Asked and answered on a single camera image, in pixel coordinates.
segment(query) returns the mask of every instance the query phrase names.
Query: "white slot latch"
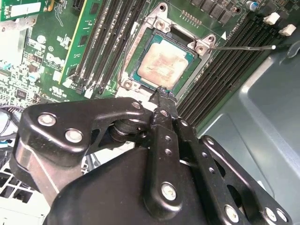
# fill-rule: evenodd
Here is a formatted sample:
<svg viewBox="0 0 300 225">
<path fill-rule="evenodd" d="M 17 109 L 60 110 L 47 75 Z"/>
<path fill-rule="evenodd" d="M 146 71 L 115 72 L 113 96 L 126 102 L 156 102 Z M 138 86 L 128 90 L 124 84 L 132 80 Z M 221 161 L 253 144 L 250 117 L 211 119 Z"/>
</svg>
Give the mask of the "white slot latch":
<svg viewBox="0 0 300 225">
<path fill-rule="evenodd" d="M 296 27 L 292 24 L 287 25 L 282 30 L 279 31 L 279 33 L 283 36 L 291 36 L 293 32 L 296 30 Z"/>
<path fill-rule="evenodd" d="M 277 20 L 280 18 L 280 15 L 278 13 L 272 13 L 271 15 L 265 17 L 263 19 L 263 21 L 266 23 L 266 24 L 269 24 L 269 25 L 274 25 Z"/>
</svg>

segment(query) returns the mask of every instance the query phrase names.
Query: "metal bolt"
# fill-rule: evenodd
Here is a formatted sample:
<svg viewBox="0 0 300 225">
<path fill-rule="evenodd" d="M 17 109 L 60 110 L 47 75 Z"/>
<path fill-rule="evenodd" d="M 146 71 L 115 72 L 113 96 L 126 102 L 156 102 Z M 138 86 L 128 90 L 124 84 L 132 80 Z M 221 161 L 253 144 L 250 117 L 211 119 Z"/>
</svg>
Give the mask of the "metal bolt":
<svg viewBox="0 0 300 225">
<path fill-rule="evenodd" d="M 173 201 L 176 199 L 176 191 L 171 184 L 163 183 L 161 186 L 161 192 L 163 196 L 169 201 Z"/>
<path fill-rule="evenodd" d="M 209 144 L 211 144 L 211 145 L 213 145 L 213 144 L 214 144 L 213 140 L 212 140 L 212 139 L 210 139 L 209 137 L 207 137 L 207 138 L 206 138 L 206 140 L 207 140 L 207 142 L 208 142 Z"/>
<path fill-rule="evenodd" d="M 83 139 L 83 135 L 79 130 L 70 129 L 65 133 L 65 137 L 69 142 L 78 143 Z"/>
<path fill-rule="evenodd" d="M 51 127 L 56 123 L 56 118 L 49 114 L 43 114 L 37 118 L 37 121 L 40 125 Z"/>
<path fill-rule="evenodd" d="M 132 87 L 132 82 L 131 81 L 125 81 L 124 86 L 125 86 L 125 88 L 130 89 Z"/>
<path fill-rule="evenodd" d="M 170 156 L 170 155 L 172 155 L 172 151 L 169 149 L 165 149 L 165 154 Z"/>
<path fill-rule="evenodd" d="M 136 108 L 136 109 L 140 109 L 140 108 L 141 108 L 140 104 L 138 104 L 137 102 L 133 102 L 133 103 L 131 103 L 131 105 L 132 105 L 134 108 Z"/>
<path fill-rule="evenodd" d="M 273 222 L 276 222 L 277 221 L 277 218 L 275 216 L 275 214 L 273 213 L 272 210 L 270 210 L 269 208 L 266 208 L 266 213 L 268 215 L 268 217 L 273 221 Z"/>
<path fill-rule="evenodd" d="M 280 218 L 283 219 L 283 221 L 287 222 L 287 218 L 285 214 L 280 209 L 277 209 L 277 214 L 279 215 Z"/>
<path fill-rule="evenodd" d="M 197 46 L 195 50 L 198 54 L 201 54 L 203 51 L 203 48 L 201 46 Z"/>
<path fill-rule="evenodd" d="M 165 23 L 164 23 L 163 21 L 161 21 L 161 20 L 158 20 L 158 21 L 156 22 L 156 28 L 157 28 L 158 30 L 163 30 L 163 29 L 165 28 Z"/>
<path fill-rule="evenodd" d="M 184 121 L 184 120 L 181 120 L 181 123 L 182 123 L 182 125 L 184 125 L 184 126 L 188 126 L 188 123 L 186 122 L 186 121 Z"/>
<path fill-rule="evenodd" d="M 160 113 L 163 114 L 165 117 L 168 117 L 168 113 L 165 110 L 161 110 Z"/>
<path fill-rule="evenodd" d="M 237 223 L 239 221 L 239 216 L 237 212 L 230 205 L 225 206 L 225 212 L 232 222 Z"/>
</svg>

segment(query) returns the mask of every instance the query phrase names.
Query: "motherboard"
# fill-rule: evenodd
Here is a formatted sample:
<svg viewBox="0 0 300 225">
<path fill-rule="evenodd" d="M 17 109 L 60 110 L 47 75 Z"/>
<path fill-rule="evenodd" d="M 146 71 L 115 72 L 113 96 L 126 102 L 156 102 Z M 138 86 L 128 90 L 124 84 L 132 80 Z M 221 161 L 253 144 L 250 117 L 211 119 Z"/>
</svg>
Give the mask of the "motherboard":
<svg viewBox="0 0 300 225">
<path fill-rule="evenodd" d="M 297 0 L 1 0 L 0 103 L 133 97 L 163 86 L 201 126 L 299 24 Z"/>
</svg>

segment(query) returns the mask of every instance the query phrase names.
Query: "integrated circuit chip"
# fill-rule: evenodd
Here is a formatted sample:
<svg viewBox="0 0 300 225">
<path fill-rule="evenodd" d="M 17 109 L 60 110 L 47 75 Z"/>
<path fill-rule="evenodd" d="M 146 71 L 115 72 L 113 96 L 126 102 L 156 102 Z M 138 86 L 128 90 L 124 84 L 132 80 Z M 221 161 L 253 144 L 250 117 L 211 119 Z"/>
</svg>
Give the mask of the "integrated circuit chip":
<svg viewBox="0 0 300 225">
<path fill-rule="evenodd" d="M 214 6 L 214 2 L 212 0 L 206 0 L 204 2 L 204 4 L 202 5 L 201 9 L 204 11 L 204 12 L 209 12 L 211 10 L 211 8 Z"/>
<path fill-rule="evenodd" d="M 210 15 L 211 15 L 212 17 L 218 19 L 219 16 L 221 15 L 222 11 L 223 11 L 223 8 L 220 7 L 219 5 L 216 5 L 216 6 L 214 7 L 214 9 L 212 10 L 212 12 L 210 13 Z"/>
<path fill-rule="evenodd" d="M 87 40 L 88 40 L 88 35 L 82 35 L 79 41 L 79 46 L 85 45 Z"/>
<path fill-rule="evenodd" d="M 219 17 L 219 21 L 222 24 L 226 24 L 232 17 L 232 14 L 228 11 L 225 11 L 221 14 L 221 16 Z"/>
<path fill-rule="evenodd" d="M 17 92 L 16 92 L 15 96 L 19 99 L 25 100 L 26 97 L 27 97 L 27 92 L 25 92 L 21 89 L 17 89 Z"/>
<path fill-rule="evenodd" d="M 96 3 L 94 2 L 92 7 L 90 8 L 90 14 L 93 15 L 93 14 L 96 14 L 98 9 L 100 7 L 100 4 L 99 3 Z"/>
<path fill-rule="evenodd" d="M 143 58 L 137 74 L 142 81 L 171 90 L 188 66 L 186 52 L 162 40 L 153 43 Z"/>
</svg>

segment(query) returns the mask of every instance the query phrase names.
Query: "capacitor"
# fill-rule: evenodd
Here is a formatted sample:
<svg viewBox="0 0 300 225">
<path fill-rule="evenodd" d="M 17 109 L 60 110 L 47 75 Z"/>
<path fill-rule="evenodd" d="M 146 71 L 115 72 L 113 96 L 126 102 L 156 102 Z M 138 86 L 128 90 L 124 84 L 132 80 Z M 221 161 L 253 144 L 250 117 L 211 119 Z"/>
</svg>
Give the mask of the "capacitor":
<svg viewBox="0 0 300 225">
<path fill-rule="evenodd" d="M 40 74 L 39 73 L 30 73 L 28 76 L 28 80 L 30 82 L 35 83 L 36 81 L 38 81 L 40 79 Z"/>
<path fill-rule="evenodd" d="M 247 1 L 246 8 L 249 9 L 250 11 L 254 12 L 258 8 L 258 3 L 255 1 Z"/>
</svg>

